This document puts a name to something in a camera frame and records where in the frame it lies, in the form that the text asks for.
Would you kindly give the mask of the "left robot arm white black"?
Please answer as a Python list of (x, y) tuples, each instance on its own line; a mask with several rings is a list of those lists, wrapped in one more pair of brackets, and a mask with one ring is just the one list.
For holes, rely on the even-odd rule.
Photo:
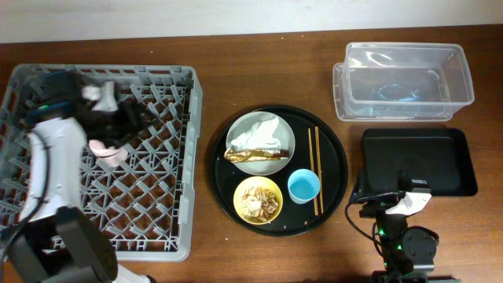
[(121, 101), (112, 81), (80, 86), (75, 72), (46, 74), (50, 101), (28, 111), (28, 194), (17, 224), (2, 233), (1, 259), (25, 282), (152, 282), (119, 264), (110, 240), (80, 204), (79, 164), (97, 142), (109, 158), (157, 123), (140, 102)]

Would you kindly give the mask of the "pink cup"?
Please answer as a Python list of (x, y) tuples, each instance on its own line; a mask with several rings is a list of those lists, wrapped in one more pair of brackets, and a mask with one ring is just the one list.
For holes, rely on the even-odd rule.
[(121, 162), (127, 159), (128, 152), (124, 147), (119, 149), (114, 146), (106, 148), (105, 144), (98, 140), (90, 140), (88, 146), (97, 159), (109, 167), (118, 167)]

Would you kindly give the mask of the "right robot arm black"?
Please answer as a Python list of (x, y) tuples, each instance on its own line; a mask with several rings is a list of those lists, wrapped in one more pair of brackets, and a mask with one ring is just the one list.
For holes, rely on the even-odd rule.
[[(349, 224), (371, 240), (384, 262), (384, 270), (374, 271), (372, 282), (458, 282), (451, 276), (431, 277), (439, 235), (423, 226), (409, 226), (407, 219), (422, 211), (431, 199), (424, 180), (411, 179), (400, 171), (398, 187), (384, 193), (373, 191), (364, 169), (351, 192), (344, 214)], [(349, 216), (349, 208), (359, 204), (359, 217), (373, 219), (371, 233), (364, 232)]]

